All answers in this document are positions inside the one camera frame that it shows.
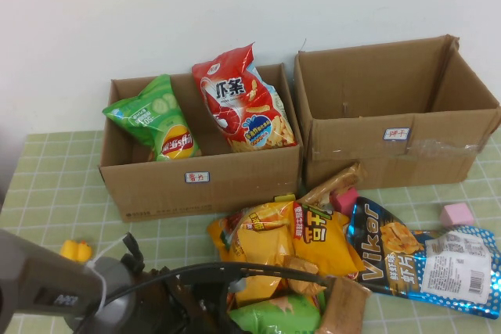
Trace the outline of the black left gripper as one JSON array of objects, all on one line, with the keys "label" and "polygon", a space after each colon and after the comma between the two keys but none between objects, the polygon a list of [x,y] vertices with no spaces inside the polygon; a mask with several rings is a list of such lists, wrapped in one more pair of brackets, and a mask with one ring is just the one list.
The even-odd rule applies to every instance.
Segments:
[{"label": "black left gripper", "polygon": [[169,302],[174,317],[168,333],[237,333],[229,317],[229,282],[183,284],[178,277],[168,279]]}]

